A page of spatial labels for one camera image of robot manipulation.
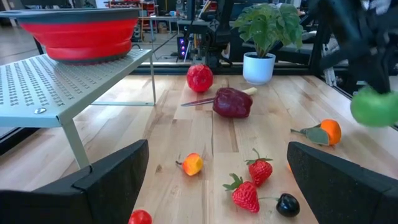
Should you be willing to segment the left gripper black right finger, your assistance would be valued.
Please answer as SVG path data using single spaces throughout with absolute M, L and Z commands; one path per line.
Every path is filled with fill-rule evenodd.
M 397 180 L 299 142 L 287 161 L 318 223 L 397 224 Z

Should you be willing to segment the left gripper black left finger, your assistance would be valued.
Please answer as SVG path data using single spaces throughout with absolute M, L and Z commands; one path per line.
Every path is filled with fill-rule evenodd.
M 129 221 L 146 174 L 149 145 L 141 139 L 33 191 L 1 191 L 1 223 Z

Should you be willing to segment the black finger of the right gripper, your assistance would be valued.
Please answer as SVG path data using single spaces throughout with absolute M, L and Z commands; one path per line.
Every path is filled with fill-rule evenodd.
M 373 56 L 373 71 L 369 84 L 380 94 L 391 92 L 388 62 L 382 55 Z

